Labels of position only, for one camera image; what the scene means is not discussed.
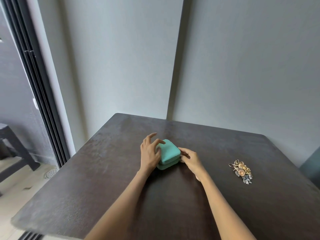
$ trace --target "tiled floor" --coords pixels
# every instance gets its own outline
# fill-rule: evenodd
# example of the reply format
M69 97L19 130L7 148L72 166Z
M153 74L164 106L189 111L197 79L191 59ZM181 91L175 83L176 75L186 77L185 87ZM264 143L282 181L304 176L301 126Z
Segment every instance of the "tiled floor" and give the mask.
M0 161L0 171L9 167L20 158L7 158ZM11 225L11 218L22 208L27 201L48 181L45 173L55 166L42 164L37 170L32 171L25 166L6 180L0 183L0 240L17 240L23 230ZM59 240L60 238L45 236L44 240Z

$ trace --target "tabletop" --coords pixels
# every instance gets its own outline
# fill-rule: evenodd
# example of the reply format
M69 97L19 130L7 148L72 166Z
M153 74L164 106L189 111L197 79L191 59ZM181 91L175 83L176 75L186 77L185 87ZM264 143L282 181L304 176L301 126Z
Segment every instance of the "tabletop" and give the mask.
M140 168L150 133L196 151L257 239L318 239L320 191L264 135L115 114L13 217L20 229L83 239ZM229 163L244 161L247 185ZM155 169L128 239L220 239L204 189L183 163Z

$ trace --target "earring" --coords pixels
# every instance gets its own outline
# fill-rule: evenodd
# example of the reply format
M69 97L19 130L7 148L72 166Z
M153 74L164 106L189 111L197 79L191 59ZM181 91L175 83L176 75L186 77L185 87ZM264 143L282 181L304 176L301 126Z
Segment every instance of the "earring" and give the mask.
M251 179L253 178L252 173L250 168L248 168L244 162L235 160L234 164L229 164L229 167L233 168L238 177L242 177L242 180L245 184L251 184Z

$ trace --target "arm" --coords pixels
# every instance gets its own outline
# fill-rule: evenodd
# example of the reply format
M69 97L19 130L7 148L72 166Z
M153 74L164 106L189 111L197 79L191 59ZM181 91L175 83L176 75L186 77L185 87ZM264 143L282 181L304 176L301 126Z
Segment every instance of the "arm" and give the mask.
M124 239L142 188L161 158L160 148L156 151L156 146L159 143L165 144L165 142L156 139L151 143L151 138L156 134L152 133L143 140L140 145L140 170L123 193L92 228L85 240Z
M202 166L197 153L186 148L179 149L181 151L181 160L186 163L203 185L221 239L256 239L214 184L210 175Z

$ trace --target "hand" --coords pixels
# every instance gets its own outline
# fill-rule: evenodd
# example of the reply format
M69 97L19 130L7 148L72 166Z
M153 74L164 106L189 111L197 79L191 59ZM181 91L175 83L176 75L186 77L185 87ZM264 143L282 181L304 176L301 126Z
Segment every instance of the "hand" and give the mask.
M201 181L201 178L206 173L206 170L202 166L197 153L187 148L179 147L179 149L181 151L181 161L188 166L191 172L194 173L197 180Z
M161 149L156 146L161 144L166 144L163 140L156 139L151 143L151 138L154 137L157 133L152 133L143 139L142 144L140 145L141 149L141 166L140 170L144 173L147 173L149 176L150 173L155 169L157 164L161 159Z

